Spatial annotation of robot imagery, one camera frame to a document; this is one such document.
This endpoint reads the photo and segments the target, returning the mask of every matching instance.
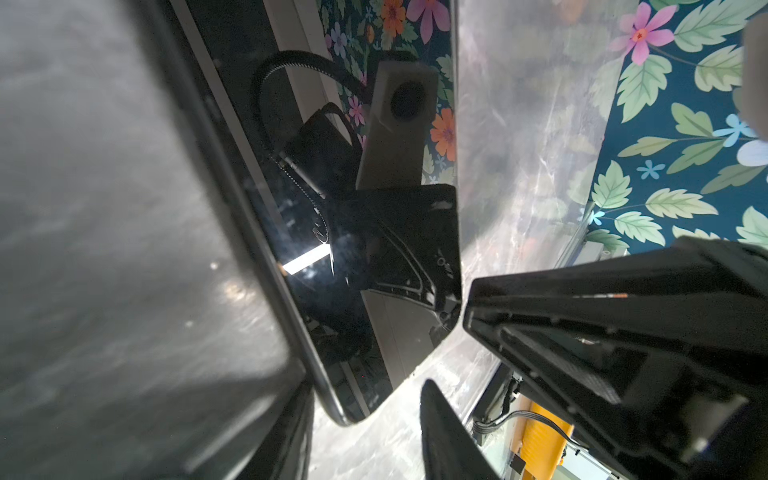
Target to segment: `blue flower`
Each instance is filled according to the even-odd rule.
[[[648,175],[651,175],[654,178],[654,180],[658,180],[659,179],[659,174],[657,174],[656,171],[657,170],[663,170],[666,166],[667,165],[665,165],[665,164],[660,164],[660,165],[657,165],[656,167],[654,167],[654,163],[652,161],[646,160],[645,161],[645,167],[638,167],[637,171],[645,172],[640,177],[641,180],[645,180],[646,178],[648,178]]]
[[[603,211],[600,211],[600,212],[597,212],[597,213],[592,212],[591,214],[589,214],[589,224],[588,225],[592,225],[592,222],[594,222],[595,225],[602,225],[603,222],[602,222],[602,220],[600,220],[600,217],[603,217],[604,215],[605,215],[605,212],[603,212]]]
[[[443,157],[441,154],[436,155],[437,159],[435,160],[435,166],[438,167],[440,170],[444,170],[448,167],[448,161]]]
[[[749,128],[746,122],[739,120],[735,114],[728,115],[725,119],[725,123],[727,123],[731,128],[721,128],[712,132],[712,135],[715,137],[725,137],[726,135],[729,135],[723,144],[724,147],[732,147],[735,145],[736,141],[739,140],[740,134],[752,138],[757,137],[754,130]]]

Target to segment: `scratched surface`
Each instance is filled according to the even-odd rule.
[[[303,378],[124,7],[0,5],[3,478],[217,470]]]
[[[621,67],[605,46],[637,2],[457,6],[456,163],[468,289],[479,276],[552,268],[577,231]],[[342,428],[318,408],[310,478],[423,478],[424,381],[434,379],[466,419],[495,365],[456,329],[363,422]]]

